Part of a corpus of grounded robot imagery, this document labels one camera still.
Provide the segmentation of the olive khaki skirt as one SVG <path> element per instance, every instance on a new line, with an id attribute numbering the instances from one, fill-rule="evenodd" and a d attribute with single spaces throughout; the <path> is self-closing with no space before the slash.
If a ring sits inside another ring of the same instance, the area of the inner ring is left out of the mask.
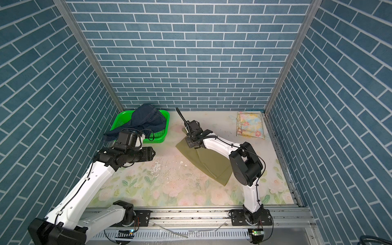
<path id="1" fill-rule="evenodd" d="M 186 142 L 186 137 L 176 145 L 176 148 L 207 176 L 222 186 L 227 185 L 233 173 L 230 160 L 227 157 L 205 148 L 190 148 Z"/>

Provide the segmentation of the green plastic basket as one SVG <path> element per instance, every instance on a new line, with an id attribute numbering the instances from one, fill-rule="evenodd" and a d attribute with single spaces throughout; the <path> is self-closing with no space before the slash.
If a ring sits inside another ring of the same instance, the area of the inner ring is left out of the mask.
<path id="1" fill-rule="evenodd" d="M 170 115 L 168 111 L 165 110 L 159 110 L 161 112 L 161 114 L 165 117 L 166 119 L 166 125 L 165 125 L 165 129 L 151 134 L 150 138 L 144 138 L 143 140 L 143 144 L 160 144 L 162 142 L 164 142 L 167 133 L 168 133 L 168 129 L 169 129 L 169 119 L 170 119 Z M 111 130 L 116 129 L 122 125 L 124 125 L 125 123 L 129 122 L 130 119 L 132 118 L 132 114 L 134 113 L 134 110 L 127 110 L 124 112 L 121 112 L 114 120 L 114 123 L 111 127 Z"/>

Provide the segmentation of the floral pastel skirt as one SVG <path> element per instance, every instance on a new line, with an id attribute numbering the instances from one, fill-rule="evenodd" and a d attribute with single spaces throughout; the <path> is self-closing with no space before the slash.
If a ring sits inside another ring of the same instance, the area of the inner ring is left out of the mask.
<path id="1" fill-rule="evenodd" d="M 261 112 L 241 111 L 236 117 L 236 134 L 245 137 L 265 139 Z"/>

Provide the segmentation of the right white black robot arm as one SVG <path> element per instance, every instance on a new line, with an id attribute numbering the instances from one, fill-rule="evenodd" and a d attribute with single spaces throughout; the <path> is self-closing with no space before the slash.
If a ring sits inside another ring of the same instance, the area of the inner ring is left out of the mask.
<path id="1" fill-rule="evenodd" d="M 222 139 L 205 131 L 192 136 L 187 133 L 186 142 L 190 148 L 213 150 L 228 158 L 236 180 L 243 185 L 244 216 L 250 225 L 273 225 L 269 210 L 265 209 L 260 199 L 259 180 L 266 170 L 266 164 L 254 151 L 250 143 L 237 144 Z"/>

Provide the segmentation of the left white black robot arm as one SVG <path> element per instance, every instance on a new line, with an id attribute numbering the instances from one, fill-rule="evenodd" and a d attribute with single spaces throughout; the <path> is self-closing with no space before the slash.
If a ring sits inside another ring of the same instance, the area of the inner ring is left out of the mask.
<path id="1" fill-rule="evenodd" d="M 82 219 L 88 204 L 103 184 L 126 163 L 152 161 L 156 153 L 152 147 L 139 150 L 119 151 L 103 148 L 82 179 L 70 193 L 45 218 L 35 218 L 28 232 L 36 245 L 84 245 L 98 233 L 112 225 L 137 228 L 140 219 L 134 206 L 125 201 L 116 201 L 109 208 Z"/>

